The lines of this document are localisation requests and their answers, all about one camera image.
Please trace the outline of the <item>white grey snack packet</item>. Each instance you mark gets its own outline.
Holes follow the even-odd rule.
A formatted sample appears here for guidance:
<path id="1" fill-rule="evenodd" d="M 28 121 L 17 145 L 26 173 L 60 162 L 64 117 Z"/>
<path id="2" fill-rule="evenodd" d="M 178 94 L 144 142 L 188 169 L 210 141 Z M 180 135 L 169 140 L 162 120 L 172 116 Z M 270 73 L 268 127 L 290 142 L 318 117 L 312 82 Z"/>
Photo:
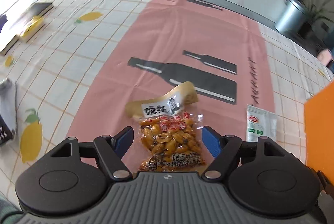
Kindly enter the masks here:
<path id="1" fill-rule="evenodd" d="M 247 131 L 246 141 L 257 142 L 261 136 L 276 141 L 277 115 L 248 105 L 246 110 Z"/>

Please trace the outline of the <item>orange peanut snack pack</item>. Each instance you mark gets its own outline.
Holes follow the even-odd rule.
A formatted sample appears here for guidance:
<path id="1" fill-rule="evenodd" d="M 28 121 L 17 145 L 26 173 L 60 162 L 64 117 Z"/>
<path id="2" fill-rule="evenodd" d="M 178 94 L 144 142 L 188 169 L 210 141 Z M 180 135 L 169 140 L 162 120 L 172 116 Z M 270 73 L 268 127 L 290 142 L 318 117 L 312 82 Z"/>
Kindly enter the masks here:
<path id="1" fill-rule="evenodd" d="M 161 97 L 126 105 L 125 112 L 137 122 L 141 144 L 149 152 L 139 171 L 194 171 L 205 166 L 203 116 L 197 112 L 197 102 L 193 83 L 186 81 Z"/>

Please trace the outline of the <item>white checked tablecloth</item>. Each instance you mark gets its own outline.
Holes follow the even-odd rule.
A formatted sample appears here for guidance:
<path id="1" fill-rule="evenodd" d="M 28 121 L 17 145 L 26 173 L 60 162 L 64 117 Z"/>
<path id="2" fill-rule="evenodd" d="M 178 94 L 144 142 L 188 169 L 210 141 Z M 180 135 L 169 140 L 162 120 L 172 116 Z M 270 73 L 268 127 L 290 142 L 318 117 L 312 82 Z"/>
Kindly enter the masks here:
<path id="1" fill-rule="evenodd" d="M 45 25 L 1 57 L 1 78 L 17 88 L 17 136 L 1 148 L 1 195 L 13 204 L 20 174 L 69 136 L 96 75 L 152 0 L 46 1 L 53 8 Z M 306 163 L 304 104 L 333 83 L 333 73 L 295 40 L 258 24 L 266 41 L 277 142 Z"/>

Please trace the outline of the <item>orange storage box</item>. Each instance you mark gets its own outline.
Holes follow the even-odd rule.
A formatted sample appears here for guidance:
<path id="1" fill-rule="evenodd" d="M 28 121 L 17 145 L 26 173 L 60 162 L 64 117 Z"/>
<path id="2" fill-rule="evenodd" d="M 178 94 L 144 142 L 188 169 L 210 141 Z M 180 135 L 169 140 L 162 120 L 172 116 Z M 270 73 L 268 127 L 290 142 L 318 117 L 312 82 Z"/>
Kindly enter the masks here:
<path id="1" fill-rule="evenodd" d="M 304 104 L 306 165 L 322 171 L 333 183 L 334 83 L 328 84 Z"/>

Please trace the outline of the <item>pink bottle print mat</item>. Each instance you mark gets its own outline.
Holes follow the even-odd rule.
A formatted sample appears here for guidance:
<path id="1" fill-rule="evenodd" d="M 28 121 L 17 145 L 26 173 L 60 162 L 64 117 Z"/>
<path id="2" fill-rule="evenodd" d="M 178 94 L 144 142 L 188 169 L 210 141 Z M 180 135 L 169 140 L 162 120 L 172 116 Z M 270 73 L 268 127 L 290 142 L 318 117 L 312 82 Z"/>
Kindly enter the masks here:
<path id="1" fill-rule="evenodd" d="M 67 134 L 90 142 L 132 126 L 134 142 L 123 162 L 137 171 L 150 152 L 126 105 L 160 98 L 186 81 L 198 96 L 186 110 L 202 115 L 200 125 L 221 135 L 246 137 L 249 105 L 275 109 L 258 22 L 197 1 L 152 0 L 101 67 Z"/>

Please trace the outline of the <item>pink space heater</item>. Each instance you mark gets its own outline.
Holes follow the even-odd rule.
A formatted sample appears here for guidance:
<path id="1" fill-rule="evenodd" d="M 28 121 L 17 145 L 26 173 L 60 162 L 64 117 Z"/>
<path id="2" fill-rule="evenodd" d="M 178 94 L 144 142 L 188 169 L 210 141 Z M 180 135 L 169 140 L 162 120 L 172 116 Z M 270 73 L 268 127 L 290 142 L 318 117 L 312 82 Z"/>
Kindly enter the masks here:
<path id="1" fill-rule="evenodd" d="M 323 49 L 317 56 L 317 60 L 321 62 L 324 66 L 328 66 L 333 60 L 332 53 L 330 49 Z"/>

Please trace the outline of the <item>small yellow box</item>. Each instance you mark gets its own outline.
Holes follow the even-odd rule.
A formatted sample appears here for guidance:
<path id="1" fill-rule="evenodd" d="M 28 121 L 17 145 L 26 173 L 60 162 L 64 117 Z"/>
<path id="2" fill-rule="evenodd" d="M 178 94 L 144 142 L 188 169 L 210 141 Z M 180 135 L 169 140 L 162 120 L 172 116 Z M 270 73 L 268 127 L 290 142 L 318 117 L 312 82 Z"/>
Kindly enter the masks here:
<path id="1" fill-rule="evenodd" d="M 19 38 L 22 41 L 28 42 L 45 24 L 44 17 L 34 16 L 32 19 L 26 23 L 23 27 Z"/>

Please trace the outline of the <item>silver trash bin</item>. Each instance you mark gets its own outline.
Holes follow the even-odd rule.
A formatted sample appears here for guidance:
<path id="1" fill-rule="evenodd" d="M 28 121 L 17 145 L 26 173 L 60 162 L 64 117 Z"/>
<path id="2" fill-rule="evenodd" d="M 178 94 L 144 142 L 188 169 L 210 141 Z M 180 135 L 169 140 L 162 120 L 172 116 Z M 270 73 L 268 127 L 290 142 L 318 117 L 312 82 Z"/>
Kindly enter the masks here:
<path id="1" fill-rule="evenodd" d="M 299 0 L 287 0 L 285 11 L 275 23 L 275 29 L 282 35 L 297 34 L 307 21 L 308 10 Z"/>

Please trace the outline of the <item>tall leaf potted plant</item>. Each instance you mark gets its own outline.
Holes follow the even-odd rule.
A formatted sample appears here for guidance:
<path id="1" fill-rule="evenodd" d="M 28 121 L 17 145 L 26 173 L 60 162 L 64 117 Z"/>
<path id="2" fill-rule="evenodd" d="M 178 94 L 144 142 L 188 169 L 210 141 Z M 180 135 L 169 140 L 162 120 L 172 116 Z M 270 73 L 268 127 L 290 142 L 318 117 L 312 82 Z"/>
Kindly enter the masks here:
<path id="1" fill-rule="evenodd" d="M 326 6 L 333 0 L 301 0 L 302 5 L 306 9 L 306 21 L 302 24 L 299 35 L 306 39 L 312 31 L 312 26 L 320 21 L 325 20 L 333 23 L 328 14 L 333 15 L 333 10 L 329 10 Z"/>

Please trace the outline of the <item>black book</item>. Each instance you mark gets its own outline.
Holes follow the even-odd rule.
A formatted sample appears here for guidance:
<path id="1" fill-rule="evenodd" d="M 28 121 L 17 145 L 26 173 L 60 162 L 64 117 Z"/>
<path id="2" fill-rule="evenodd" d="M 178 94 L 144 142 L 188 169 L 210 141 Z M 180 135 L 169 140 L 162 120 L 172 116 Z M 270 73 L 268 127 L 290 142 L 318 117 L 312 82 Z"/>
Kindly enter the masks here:
<path id="1" fill-rule="evenodd" d="M 1 20 L 1 55 L 5 56 L 17 41 L 25 42 L 19 38 L 19 35 L 32 17 L 44 17 L 52 8 L 52 2 L 37 2 L 31 5 L 16 20 L 6 20 L 6 22 Z"/>

